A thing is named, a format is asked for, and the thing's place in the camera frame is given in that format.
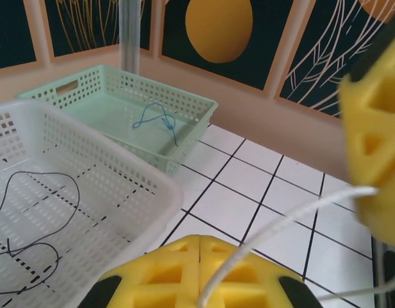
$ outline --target wall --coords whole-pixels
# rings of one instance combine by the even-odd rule
[[[49,61],[47,38],[45,35],[44,23],[39,7],[39,0],[31,1],[33,9],[33,21],[39,36],[39,48],[43,58],[43,67],[40,69],[30,69],[22,73],[6,74],[0,77],[0,103],[11,100],[14,95],[30,88],[45,84],[51,80],[56,80],[67,76],[81,69],[97,64],[107,64],[119,66],[119,52],[99,53],[96,56],[88,56],[84,60],[70,60],[52,64]]]
[[[160,12],[161,1],[157,12]],[[294,43],[296,29],[303,22],[302,12],[294,21],[287,40]],[[155,22],[155,33],[160,33],[160,16]],[[158,58],[160,38],[155,37],[153,57],[141,56],[140,73],[148,78],[206,96],[219,103],[213,123],[252,141],[283,153],[316,169],[346,179],[343,132],[340,121],[330,121],[309,114],[293,106],[278,103],[272,95],[265,97],[247,92],[240,87],[185,69]],[[278,86],[283,66],[290,49],[285,49],[275,67],[276,78],[271,93]]]

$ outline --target floor tile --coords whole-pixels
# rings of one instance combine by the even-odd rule
[[[241,240],[256,208],[257,203],[213,183],[191,213]]]
[[[180,166],[173,179],[183,189],[183,209],[189,210],[197,198],[208,187],[210,180],[200,174]]]
[[[180,210],[173,218],[168,222],[166,226],[166,230],[162,232],[161,235],[159,235],[154,243],[146,250],[146,252],[151,252],[157,248],[160,247],[160,245],[164,242],[166,237],[171,233],[173,228],[179,223],[179,221],[182,219],[182,217],[186,215],[186,213],[182,210]]]
[[[348,187],[351,187],[351,185],[330,175],[325,175],[323,191],[321,195],[322,197],[325,197],[329,194],[336,193],[337,191],[341,191],[342,189]],[[354,201],[352,199],[344,200],[342,202],[339,202],[339,204],[349,210],[355,210]]]
[[[306,277],[334,293],[373,286],[371,260],[315,233]],[[348,300],[359,307],[374,308],[373,295]]]
[[[209,178],[214,178],[229,158],[229,155],[198,142],[186,159],[185,165]]]
[[[283,158],[277,176],[312,193],[320,193],[323,173],[289,157]]]
[[[313,292],[315,297],[329,295],[330,293],[326,290],[322,289],[321,287],[315,285],[313,282],[308,280],[305,281],[305,284],[308,288]],[[353,305],[345,302],[344,300],[328,300],[320,303],[323,308],[355,308]]]
[[[261,207],[250,228],[248,237],[280,217],[281,215]],[[293,223],[255,248],[288,268],[302,273],[305,267],[311,232],[308,228]]]
[[[272,184],[267,191],[263,204],[279,213],[286,214],[294,207],[304,203],[314,202],[318,196],[305,191],[293,184],[287,183],[279,178],[273,178]],[[310,228],[313,227],[315,213],[311,213],[298,221]]]
[[[264,171],[274,173],[282,157],[282,154],[246,140],[236,152],[235,157]]]
[[[222,239],[223,241],[229,242],[233,245],[239,245],[239,242],[235,241],[226,234],[223,234],[222,232],[216,230],[215,228],[207,225],[206,223],[198,220],[191,215],[188,215],[185,220],[182,221],[180,226],[173,232],[172,236],[169,238],[167,244],[181,239],[182,237],[193,234],[211,235],[217,237],[218,239]]]
[[[353,212],[333,204],[319,209],[315,229],[368,257],[372,257],[371,234]]]
[[[232,158],[216,181],[259,202],[271,178],[269,173]]]
[[[214,146],[230,155],[236,151],[243,140],[243,137],[228,132],[216,125],[210,125],[201,139],[202,142]]]

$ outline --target line drawing of leaves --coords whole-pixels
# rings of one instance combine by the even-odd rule
[[[344,69],[348,61],[354,60],[354,57],[360,55],[369,48],[374,36],[383,26],[384,21],[395,12],[395,0],[386,0],[380,12],[377,11],[377,16],[382,16],[383,18],[377,20],[374,17],[374,11],[379,9],[380,4],[378,0],[364,0],[361,3],[359,0],[354,0],[353,4],[348,3],[349,8],[346,8],[346,1],[349,0],[337,0],[330,20],[321,36],[317,39],[317,42],[289,71],[286,80],[289,78],[292,80],[293,76],[295,76],[296,82],[290,83],[290,88],[287,89],[288,94],[285,95],[286,99],[290,100],[290,97],[300,89],[300,91],[302,91],[300,93],[301,97],[299,98],[299,94],[297,94],[296,101],[294,102],[302,104],[310,93],[316,89],[321,89],[329,83],[337,88],[342,76],[346,73]],[[371,11],[367,13],[362,8],[362,5],[371,1],[373,1],[373,6]],[[386,12],[385,9],[389,7],[389,4],[392,4],[392,7]],[[360,18],[360,25],[362,24],[362,18],[366,19],[363,22],[363,26],[359,26],[358,23],[355,24],[357,17]],[[356,29],[358,29],[356,27],[362,27],[361,31],[357,30],[359,31],[357,39],[354,43],[351,41],[351,43],[349,43],[351,45],[348,47],[346,46],[347,49],[345,51],[341,51],[341,38],[348,35],[351,30],[355,33]],[[307,88],[300,88],[304,84],[309,84],[309,86],[307,86]],[[327,97],[317,101],[312,106],[308,105],[308,107],[320,111],[334,107],[336,101],[331,102],[331,100],[337,93],[338,90],[333,90],[332,93],[328,93]]]

